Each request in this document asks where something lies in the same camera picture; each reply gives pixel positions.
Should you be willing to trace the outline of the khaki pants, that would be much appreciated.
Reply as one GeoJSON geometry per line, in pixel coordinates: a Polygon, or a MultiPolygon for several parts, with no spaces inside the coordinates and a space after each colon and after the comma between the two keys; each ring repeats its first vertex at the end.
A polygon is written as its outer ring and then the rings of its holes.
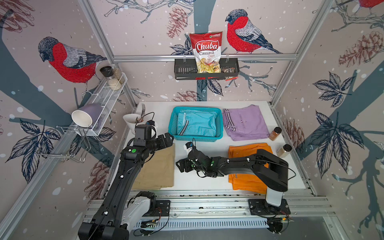
{"type": "Polygon", "coordinates": [[[174,186],[175,145],[156,151],[138,174],[132,190],[160,190],[174,186]]]}

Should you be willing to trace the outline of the turquoise pants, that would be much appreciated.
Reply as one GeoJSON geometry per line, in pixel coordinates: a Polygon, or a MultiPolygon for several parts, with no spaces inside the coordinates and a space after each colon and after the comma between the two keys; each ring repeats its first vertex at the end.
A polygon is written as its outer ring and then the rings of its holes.
{"type": "Polygon", "coordinates": [[[182,110],[177,114],[177,135],[215,137],[217,116],[215,112],[182,110]]]}

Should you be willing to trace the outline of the orange pants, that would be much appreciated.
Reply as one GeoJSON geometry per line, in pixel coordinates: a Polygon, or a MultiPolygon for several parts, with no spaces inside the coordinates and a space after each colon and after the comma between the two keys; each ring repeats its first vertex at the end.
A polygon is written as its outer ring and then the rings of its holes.
{"type": "MultiPolygon", "coordinates": [[[[257,153],[257,150],[266,150],[273,153],[271,147],[267,143],[258,143],[246,146],[230,146],[228,156],[230,158],[247,157],[257,153]]],[[[229,183],[232,184],[233,190],[250,191],[257,194],[265,195],[267,186],[257,176],[247,174],[230,174],[229,183]]]]}

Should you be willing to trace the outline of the lilac pants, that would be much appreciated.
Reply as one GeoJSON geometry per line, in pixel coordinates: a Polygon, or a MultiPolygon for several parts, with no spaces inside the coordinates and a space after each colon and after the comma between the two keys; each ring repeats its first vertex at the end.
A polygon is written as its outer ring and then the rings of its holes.
{"type": "Polygon", "coordinates": [[[233,141],[262,140],[270,135],[259,106],[223,109],[223,123],[233,141]]]}

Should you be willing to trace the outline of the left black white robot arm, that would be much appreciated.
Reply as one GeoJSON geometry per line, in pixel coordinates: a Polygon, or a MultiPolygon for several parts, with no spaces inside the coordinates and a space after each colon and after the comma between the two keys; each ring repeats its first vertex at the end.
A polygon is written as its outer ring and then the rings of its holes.
{"type": "Polygon", "coordinates": [[[78,236],[81,240],[128,240],[134,225],[151,208],[147,194],[136,198],[128,208],[127,223],[123,213],[132,186],[150,154],[173,145],[174,136],[169,133],[158,137],[139,134],[132,138],[121,152],[119,168],[102,205],[91,222],[83,222],[78,236]]]}

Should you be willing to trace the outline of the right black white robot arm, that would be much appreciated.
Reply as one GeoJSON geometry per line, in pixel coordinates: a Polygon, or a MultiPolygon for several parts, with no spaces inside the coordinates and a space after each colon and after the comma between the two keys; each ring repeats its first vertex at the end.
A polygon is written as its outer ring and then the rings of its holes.
{"type": "Polygon", "coordinates": [[[188,156],[176,162],[182,173],[202,172],[204,177],[217,178],[230,174],[257,176],[266,186],[266,202],[280,207],[283,194],[288,191],[289,164],[266,150],[240,158],[208,157],[192,147],[188,156]]]}

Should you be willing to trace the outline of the teal plastic basket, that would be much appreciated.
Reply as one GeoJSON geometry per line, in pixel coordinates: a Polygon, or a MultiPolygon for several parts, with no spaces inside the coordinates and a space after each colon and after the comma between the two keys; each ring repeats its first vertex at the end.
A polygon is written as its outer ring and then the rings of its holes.
{"type": "Polygon", "coordinates": [[[223,137],[223,116],[222,111],[218,108],[202,108],[202,107],[175,107],[171,113],[169,123],[169,133],[175,137],[176,140],[180,141],[192,141],[197,142],[215,142],[223,137]],[[203,112],[215,112],[218,116],[216,118],[216,136],[215,137],[201,137],[201,136],[179,136],[177,135],[177,114],[182,110],[197,110],[203,112]]]}

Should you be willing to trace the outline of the white utensil pot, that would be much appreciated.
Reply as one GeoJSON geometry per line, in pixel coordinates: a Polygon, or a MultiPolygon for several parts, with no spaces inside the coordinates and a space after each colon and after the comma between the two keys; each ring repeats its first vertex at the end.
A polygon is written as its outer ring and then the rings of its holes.
{"type": "Polygon", "coordinates": [[[123,120],[126,122],[127,126],[129,127],[129,130],[132,132],[133,135],[135,135],[135,127],[139,123],[143,122],[143,117],[146,112],[145,104],[142,104],[141,107],[141,113],[140,114],[126,114],[123,116],[123,120]]]}

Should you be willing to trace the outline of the lilac white cup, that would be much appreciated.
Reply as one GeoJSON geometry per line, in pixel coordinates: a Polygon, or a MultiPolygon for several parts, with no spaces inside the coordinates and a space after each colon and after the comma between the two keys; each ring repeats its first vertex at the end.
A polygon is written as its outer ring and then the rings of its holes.
{"type": "Polygon", "coordinates": [[[99,104],[88,104],[73,111],[71,117],[76,125],[88,128],[97,121],[102,111],[103,107],[99,104]]]}

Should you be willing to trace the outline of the brown spice bottle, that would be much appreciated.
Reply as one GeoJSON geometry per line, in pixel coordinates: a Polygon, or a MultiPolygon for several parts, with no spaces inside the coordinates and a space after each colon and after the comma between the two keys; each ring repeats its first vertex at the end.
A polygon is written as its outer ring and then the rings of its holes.
{"type": "Polygon", "coordinates": [[[271,141],[274,141],[282,132],[282,129],[280,127],[275,127],[274,130],[270,133],[269,139],[271,141]]]}

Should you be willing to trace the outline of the black lid jar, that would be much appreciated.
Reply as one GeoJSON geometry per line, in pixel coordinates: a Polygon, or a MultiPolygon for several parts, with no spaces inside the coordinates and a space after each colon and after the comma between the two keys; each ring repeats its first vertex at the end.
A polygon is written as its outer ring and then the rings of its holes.
{"type": "Polygon", "coordinates": [[[113,79],[115,77],[113,68],[111,66],[105,66],[100,68],[100,72],[107,79],[113,79]]]}

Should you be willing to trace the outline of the white spice bottle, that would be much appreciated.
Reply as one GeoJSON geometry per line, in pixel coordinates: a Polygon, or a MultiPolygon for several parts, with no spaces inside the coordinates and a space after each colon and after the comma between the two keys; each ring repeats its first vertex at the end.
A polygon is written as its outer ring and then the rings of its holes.
{"type": "Polygon", "coordinates": [[[279,158],[285,158],[287,155],[289,155],[292,151],[292,146],[289,144],[283,145],[280,149],[277,151],[277,156],[279,158]]]}

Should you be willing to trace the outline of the red Chuba chips bag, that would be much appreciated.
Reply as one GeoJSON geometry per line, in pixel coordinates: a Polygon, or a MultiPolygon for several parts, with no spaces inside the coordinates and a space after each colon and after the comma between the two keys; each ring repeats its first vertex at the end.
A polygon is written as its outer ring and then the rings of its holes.
{"type": "Polygon", "coordinates": [[[199,74],[221,72],[222,32],[190,34],[191,45],[199,74]]]}

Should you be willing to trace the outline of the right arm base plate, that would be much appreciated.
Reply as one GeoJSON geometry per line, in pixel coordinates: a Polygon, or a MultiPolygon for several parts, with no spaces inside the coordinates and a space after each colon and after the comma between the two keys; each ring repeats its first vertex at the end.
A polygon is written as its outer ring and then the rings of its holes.
{"type": "Polygon", "coordinates": [[[281,205],[276,207],[270,205],[265,199],[249,199],[250,213],[262,218],[274,218],[277,215],[290,215],[291,211],[286,199],[282,199],[281,205]]]}

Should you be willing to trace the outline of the black wall basket shelf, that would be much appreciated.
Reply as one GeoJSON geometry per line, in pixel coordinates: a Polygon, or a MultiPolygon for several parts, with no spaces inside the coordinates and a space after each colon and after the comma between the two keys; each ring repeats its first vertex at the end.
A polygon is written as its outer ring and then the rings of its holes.
{"type": "Polygon", "coordinates": [[[175,59],[174,73],[176,80],[225,80],[236,78],[240,67],[238,59],[220,59],[220,73],[198,73],[195,59],[175,59]]]}

